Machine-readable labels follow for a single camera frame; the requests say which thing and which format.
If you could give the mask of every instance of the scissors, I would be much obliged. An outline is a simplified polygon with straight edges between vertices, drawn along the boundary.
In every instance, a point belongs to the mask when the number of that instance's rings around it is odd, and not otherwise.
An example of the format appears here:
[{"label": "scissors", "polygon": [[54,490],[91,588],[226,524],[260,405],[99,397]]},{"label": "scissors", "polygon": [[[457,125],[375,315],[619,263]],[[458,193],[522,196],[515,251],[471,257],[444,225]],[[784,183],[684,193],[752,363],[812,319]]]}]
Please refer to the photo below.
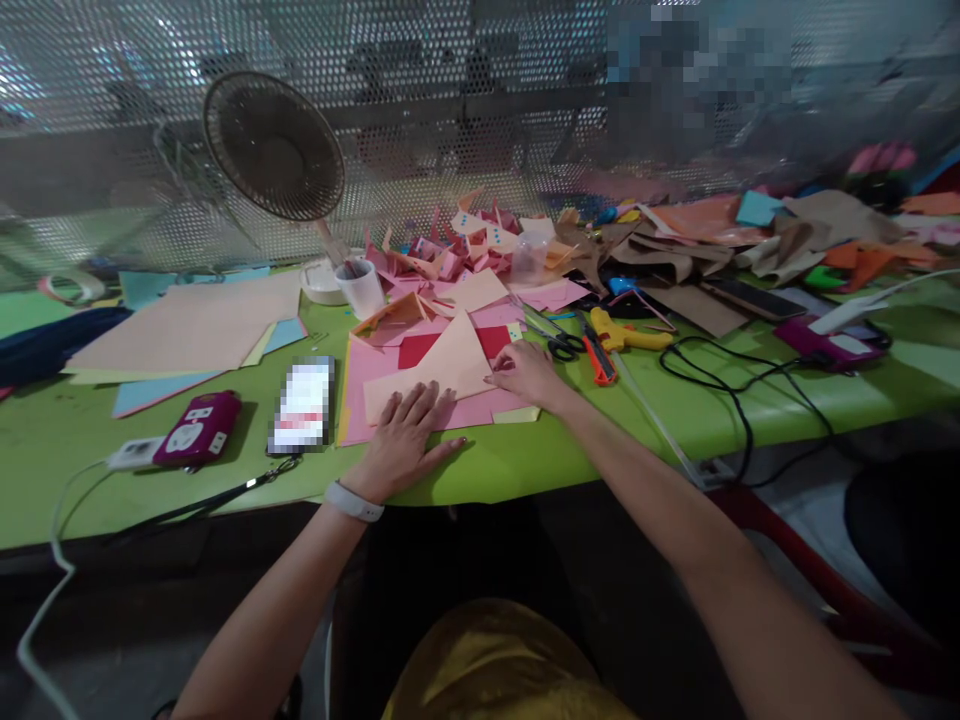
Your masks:
[{"label": "scissors", "polygon": [[[537,335],[547,339],[547,350],[550,351],[550,354],[553,356],[554,360],[559,360],[560,362],[573,362],[577,359],[577,356],[581,353],[587,351],[587,346],[583,344],[583,340],[578,338],[576,335],[571,335],[562,327],[557,325],[553,320],[546,317],[543,313],[538,310],[534,310],[532,307],[527,305],[521,300],[514,300],[514,305],[522,307],[523,311],[528,315],[532,315],[536,321],[542,321],[545,325],[538,327],[537,325],[530,323],[530,329],[533,330]],[[547,332],[543,328],[546,325],[550,325],[556,333]]]}]

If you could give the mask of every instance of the glue gun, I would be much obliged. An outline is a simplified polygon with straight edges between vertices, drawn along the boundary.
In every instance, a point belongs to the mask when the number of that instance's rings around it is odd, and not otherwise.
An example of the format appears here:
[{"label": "glue gun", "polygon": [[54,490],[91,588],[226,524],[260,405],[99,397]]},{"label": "glue gun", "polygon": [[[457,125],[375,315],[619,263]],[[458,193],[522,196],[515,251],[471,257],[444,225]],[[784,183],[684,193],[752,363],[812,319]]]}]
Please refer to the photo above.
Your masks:
[{"label": "glue gun", "polygon": [[643,350],[663,350],[673,343],[670,333],[642,333],[627,325],[621,327],[610,318],[603,308],[595,307],[590,311],[590,322],[600,336],[600,343],[607,352],[622,352],[625,347]]}]

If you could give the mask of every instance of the green tabletop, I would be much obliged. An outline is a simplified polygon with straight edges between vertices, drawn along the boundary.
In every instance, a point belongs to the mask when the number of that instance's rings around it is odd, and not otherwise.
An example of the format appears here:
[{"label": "green tabletop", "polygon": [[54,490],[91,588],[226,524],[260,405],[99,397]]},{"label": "green tabletop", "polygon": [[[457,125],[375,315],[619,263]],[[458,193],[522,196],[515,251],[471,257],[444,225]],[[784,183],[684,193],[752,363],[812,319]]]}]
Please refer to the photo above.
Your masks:
[{"label": "green tabletop", "polygon": [[[956,406],[960,399],[960,291],[936,280],[893,298],[893,307],[876,316],[895,338],[891,354],[858,377],[796,372],[804,391],[838,432]],[[120,530],[147,517],[236,486],[274,462],[264,455],[268,424],[291,358],[333,355],[338,371],[347,330],[355,318],[343,308],[305,307],[302,318],[322,340],[305,338],[263,358],[256,367],[217,377],[204,392],[232,389],[244,411],[224,458],[195,475],[177,470],[118,473],[107,478],[70,519],[66,537]],[[574,329],[573,321],[569,328]],[[681,336],[695,333],[680,326]],[[754,321],[725,338],[739,352],[783,362],[793,351],[774,338],[771,326]],[[691,357],[731,384],[744,382],[749,367],[703,348]],[[673,378],[657,365],[657,355],[631,350],[624,359],[670,431],[690,457],[707,458],[743,446],[743,429],[730,400],[722,394]],[[670,462],[675,458],[622,383],[592,383],[586,356],[557,366],[591,402]],[[338,372],[338,386],[343,373]],[[116,388],[70,385],[66,379],[19,390],[0,402],[0,549],[45,542],[51,512],[67,479],[90,462],[106,458],[126,440],[167,433],[193,395],[186,392],[122,420],[110,417]],[[807,439],[823,429],[781,377],[758,383],[742,396],[758,445]],[[531,493],[588,482],[596,471],[557,420],[543,414],[536,423],[490,425],[437,435],[466,435],[472,442],[437,476],[396,498],[398,504],[429,505],[499,502]],[[296,470],[243,495],[224,508],[236,512],[305,498],[320,500],[327,485],[363,455],[364,446],[310,453]],[[76,483],[76,498],[99,477],[97,470]]]}]

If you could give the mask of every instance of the masking tape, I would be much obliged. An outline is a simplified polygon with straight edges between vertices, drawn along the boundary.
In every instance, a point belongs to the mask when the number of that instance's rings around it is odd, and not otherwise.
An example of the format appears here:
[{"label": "masking tape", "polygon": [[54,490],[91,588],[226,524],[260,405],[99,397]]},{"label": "masking tape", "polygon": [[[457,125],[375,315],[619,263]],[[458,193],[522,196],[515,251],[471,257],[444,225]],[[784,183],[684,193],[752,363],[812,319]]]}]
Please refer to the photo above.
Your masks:
[{"label": "masking tape", "polygon": [[320,305],[346,305],[347,299],[333,274],[329,258],[312,260],[300,268],[300,287],[303,294]]},{"label": "masking tape", "polygon": [[[73,283],[79,289],[80,294],[77,295],[77,290],[73,290],[72,288],[66,292],[58,290],[53,286],[54,280],[67,280]],[[63,270],[53,275],[46,275],[37,282],[37,290],[51,300],[56,300],[57,302],[70,306],[86,305],[94,300],[99,300],[107,294],[106,286],[93,275],[83,270]]]}]

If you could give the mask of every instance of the hand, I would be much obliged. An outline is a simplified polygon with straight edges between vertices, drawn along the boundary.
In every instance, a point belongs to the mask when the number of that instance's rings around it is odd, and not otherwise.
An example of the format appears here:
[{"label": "hand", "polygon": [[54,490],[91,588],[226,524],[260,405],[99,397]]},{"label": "hand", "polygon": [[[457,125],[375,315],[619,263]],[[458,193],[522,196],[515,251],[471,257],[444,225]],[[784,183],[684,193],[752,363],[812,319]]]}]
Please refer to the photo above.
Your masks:
[{"label": "hand", "polygon": [[[503,372],[510,368],[513,372]],[[485,377],[486,382],[554,415],[577,397],[557,375],[550,353],[529,340],[517,340],[503,348],[493,361],[493,369],[496,372]]]},{"label": "hand", "polygon": [[440,395],[436,382],[429,387],[418,383],[404,398],[400,393],[391,395],[367,454],[340,479],[340,484],[378,505],[416,485],[467,442],[460,437],[426,451],[427,438],[454,399],[452,390]]}]

